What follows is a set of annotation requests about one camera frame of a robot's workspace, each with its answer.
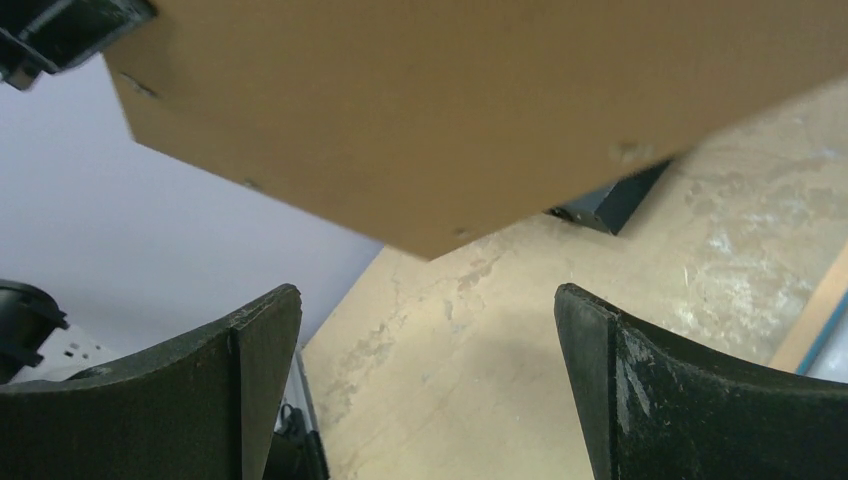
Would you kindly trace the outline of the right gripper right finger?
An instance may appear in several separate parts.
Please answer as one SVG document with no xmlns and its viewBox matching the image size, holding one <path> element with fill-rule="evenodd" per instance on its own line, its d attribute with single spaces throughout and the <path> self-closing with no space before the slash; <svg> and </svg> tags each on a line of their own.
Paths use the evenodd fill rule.
<svg viewBox="0 0 848 480">
<path fill-rule="evenodd" d="M 598 479 L 843 479 L 847 387 L 724 354 L 561 285 L 554 316 Z"/>
</svg>

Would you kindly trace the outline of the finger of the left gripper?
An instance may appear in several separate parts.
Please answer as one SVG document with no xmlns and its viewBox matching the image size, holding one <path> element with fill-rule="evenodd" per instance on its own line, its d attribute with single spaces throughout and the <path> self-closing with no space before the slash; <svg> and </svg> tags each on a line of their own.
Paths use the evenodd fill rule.
<svg viewBox="0 0 848 480">
<path fill-rule="evenodd" d="M 145 0 L 1 0 L 1 81 L 19 91 L 75 69 L 157 16 Z"/>
</svg>

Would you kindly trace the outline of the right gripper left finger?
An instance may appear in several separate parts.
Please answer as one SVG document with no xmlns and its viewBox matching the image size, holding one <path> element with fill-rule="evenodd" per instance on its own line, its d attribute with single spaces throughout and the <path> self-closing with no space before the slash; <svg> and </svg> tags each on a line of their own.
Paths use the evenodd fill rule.
<svg viewBox="0 0 848 480">
<path fill-rule="evenodd" d="M 1 390 L 5 479 L 259 479 L 301 323 L 281 285 L 61 382 Z"/>
</svg>

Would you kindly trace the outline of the brown cardboard backing board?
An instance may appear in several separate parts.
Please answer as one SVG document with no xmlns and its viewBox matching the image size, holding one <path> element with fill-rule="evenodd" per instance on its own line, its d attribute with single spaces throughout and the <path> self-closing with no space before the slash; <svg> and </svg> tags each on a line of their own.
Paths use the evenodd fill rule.
<svg viewBox="0 0 848 480">
<path fill-rule="evenodd" d="M 161 1 L 135 140 L 433 259 L 847 73 L 843 1 Z"/>
</svg>

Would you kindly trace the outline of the hot air balloon photo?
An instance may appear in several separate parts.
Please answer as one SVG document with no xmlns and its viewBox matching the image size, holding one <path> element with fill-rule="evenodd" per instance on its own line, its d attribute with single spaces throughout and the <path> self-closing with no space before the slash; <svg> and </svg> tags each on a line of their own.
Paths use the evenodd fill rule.
<svg viewBox="0 0 848 480">
<path fill-rule="evenodd" d="M 828 336 L 806 375 L 823 380 L 847 383 L 846 324 L 840 324 Z"/>
</svg>

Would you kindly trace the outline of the blue wooden picture frame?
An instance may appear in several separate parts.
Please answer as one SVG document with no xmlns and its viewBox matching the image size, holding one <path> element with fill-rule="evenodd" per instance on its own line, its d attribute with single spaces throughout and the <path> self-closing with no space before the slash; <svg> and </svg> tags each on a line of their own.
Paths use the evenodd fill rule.
<svg viewBox="0 0 848 480">
<path fill-rule="evenodd" d="M 808 374 L 846 310 L 847 245 L 844 245 L 768 366 L 797 375 Z"/>
</svg>

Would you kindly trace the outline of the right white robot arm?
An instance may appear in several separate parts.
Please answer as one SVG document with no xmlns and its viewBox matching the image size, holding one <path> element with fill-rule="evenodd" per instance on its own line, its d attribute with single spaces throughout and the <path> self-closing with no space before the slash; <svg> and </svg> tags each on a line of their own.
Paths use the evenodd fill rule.
<svg viewBox="0 0 848 480">
<path fill-rule="evenodd" d="M 763 367 L 574 284 L 554 316 L 598 479 L 843 479 L 847 387 Z M 5 479 L 326 479 L 297 373 L 299 291 L 117 358 L 28 284 L 1 285 Z"/>
</svg>

